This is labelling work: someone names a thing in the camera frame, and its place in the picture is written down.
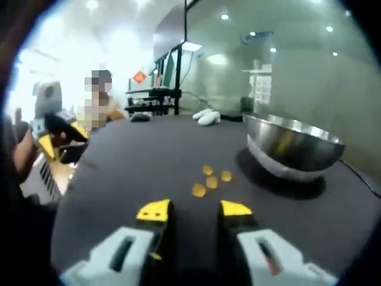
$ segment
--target glass partition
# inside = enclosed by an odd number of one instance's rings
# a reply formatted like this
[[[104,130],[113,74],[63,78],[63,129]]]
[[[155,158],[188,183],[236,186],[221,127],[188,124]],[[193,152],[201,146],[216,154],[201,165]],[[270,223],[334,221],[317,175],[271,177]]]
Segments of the glass partition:
[[[381,179],[380,70],[350,11],[331,0],[201,0],[187,17],[189,42],[202,47],[183,53],[181,108],[320,127]]]

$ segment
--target bowl rim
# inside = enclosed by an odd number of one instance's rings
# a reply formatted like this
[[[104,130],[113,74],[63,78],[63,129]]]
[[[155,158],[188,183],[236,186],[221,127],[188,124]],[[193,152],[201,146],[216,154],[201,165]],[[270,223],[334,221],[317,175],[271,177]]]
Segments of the bowl rim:
[[[249,117],[251,119],[259,120],[259,121],[264,122],[264,123],[269,124],[269,125],[275,125],[275,126],[278,126],[280,128],[283,128],[283,129],[286,129],[286,130],[289,130],[289,131],[292,131],[292,132],[295,132],[295,133],[306,134],[306,135],[312,136],[314,138],[317,138],[317,139],[322,140],[322,141],[327,142],[327,143],[332,143],[332,144],[335,144],[335,145],[345,146],[345,143],[343,142],[343,140],[340,139],[340,137],[338,137],[336,135],[332,135],[330,132],[328,132],[328,131],[326,131],[326,130],[324,130],[322,128],[319,128],[319,127],[316,127],[316,126],[313,126],[313,125],[309,125],[308,123],[304,123],[304,122],[301,122],[299,120],[289,119],[289,118],[277,116],[277,115],[270,114],[270,113],[244,112],[242,114],[243,114],[243,116]],[[328,133],[328,138],[331,138],[331,140],[330,139],[324,139],[324,138],[322,138],[320,136],[316,136],[316,135],[310,134],[310,133],[305,132],[303,130],[299,131],[299,130],[287,128],[286,126],[277,124],[275,122],[271,122],[271,121],[266,120],[264,118],[257,117],[256,115],[258,115],[258,116],[263,116],[263,115],[265,115],[265,116],[273,116],[273,117],[280,118],[282,120],[288,120],[288,121],[298,122],[300,124],[303,124],[303,125],[306,125],[306,126],[309,126],[309,127],[314,127],[314,128],[319,129],[319,130],[322,130],[324,132],[327,132]]]

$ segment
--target metal bowl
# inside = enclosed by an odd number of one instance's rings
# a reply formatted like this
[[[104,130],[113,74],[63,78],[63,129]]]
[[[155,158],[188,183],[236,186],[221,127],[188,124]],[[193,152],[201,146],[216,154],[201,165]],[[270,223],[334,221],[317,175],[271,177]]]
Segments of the metal bowl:
[[[272,114],[244,113],[248,147],[272,174],[312,181],[342,156],[345,144],[320,128]]]

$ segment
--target black tablecloth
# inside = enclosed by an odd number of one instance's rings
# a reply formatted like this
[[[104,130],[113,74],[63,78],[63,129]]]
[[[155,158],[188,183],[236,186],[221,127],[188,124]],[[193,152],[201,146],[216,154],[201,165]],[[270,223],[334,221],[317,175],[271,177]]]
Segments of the black tablecloth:
[[[150,122],[114,122],[91,139],[72,185],[61,200],[52,239],[52,262],[64,271],[114,230],[135,221],[150,201],[170,198],[176,208],[179,271],[216,269],[216,217],[220,200],[253,209],[260,225],[298,247],[306,261],[339,275],[367,241],[381,202],[337,162],[311,184],[283,182],[263,171],[246,145],[243,123],[202,127],[188,116]],[[204,198],[192,196],[210,164],[229,170]]]

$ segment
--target yellow chip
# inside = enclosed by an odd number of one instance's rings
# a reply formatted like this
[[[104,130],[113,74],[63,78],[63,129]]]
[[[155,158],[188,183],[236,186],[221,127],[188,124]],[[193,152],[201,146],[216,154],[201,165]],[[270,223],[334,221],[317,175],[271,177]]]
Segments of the yellow chip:
[[[156,260],[162,260],[161,256],[157,253],[154,253],[154,252],[150,252],[149,255],[153,258],[153,259],[156,259]]]
[[[207,177],[207,187],[209,189],[216,189],[218,187],[218,179],[216,177]]]
[[[232,173],[230,171],[222,171],[221,180],[224,182],[230,182],[232,180]]]
[[[202,197],[205,195],[206,192],[207,192],[206,187],[204,187],[204,186],[201,185],[201,184],[195,184],[195,185],[193,186],[193,195],[194,195],[195,197],[202,198]]]
[[[202,167],[202,172],[207,175],[207,176],[210,176],[213,174],[213,169],[211,166],[209,165],[203,165]]]

